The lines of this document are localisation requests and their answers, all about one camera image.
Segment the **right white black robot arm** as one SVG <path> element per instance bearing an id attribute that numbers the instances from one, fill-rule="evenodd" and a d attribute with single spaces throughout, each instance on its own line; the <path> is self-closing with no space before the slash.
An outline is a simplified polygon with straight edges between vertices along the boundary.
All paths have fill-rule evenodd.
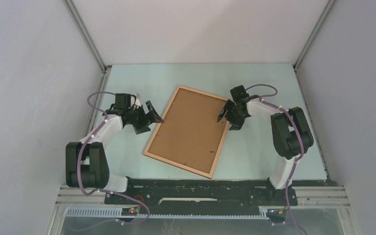
<path id="1" fill-rule="evenodd" d="M 230 90 L 232 98 L 226 102 L 217 120 L 226 119 L 230 130 L 240 130 L 247 118 L 258 117 L 270 122 L 272 140 L 278 159 L 268 179 L 265 198 L 272 205 L 279 204 L 292 184 L 300 159 L 314 144 L 306 116 L 300 107 L 283 108 L 266 101 L 266 95 L 250 95 L 240 85 Z"/>

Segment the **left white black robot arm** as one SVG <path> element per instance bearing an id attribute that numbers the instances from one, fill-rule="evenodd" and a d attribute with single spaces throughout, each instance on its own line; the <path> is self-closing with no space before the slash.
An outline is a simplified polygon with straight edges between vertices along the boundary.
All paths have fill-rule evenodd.
<path id="1" fill-rule="evenodd" d="M 101 112 L 103 120 L 96 128 L 66 146 L 66 183 L 71 188 L 116 191 L 117 199 L 129 204 L 135 198 L 135 190 L 128 186 L 128 177 L 110 172 L 105 149 L 127 125 L 142 134 L 151 130 L 151 124 L 164 120 L 150 101 L 142 105 L 138 94 L 116 93 L 114 103 Z"/>

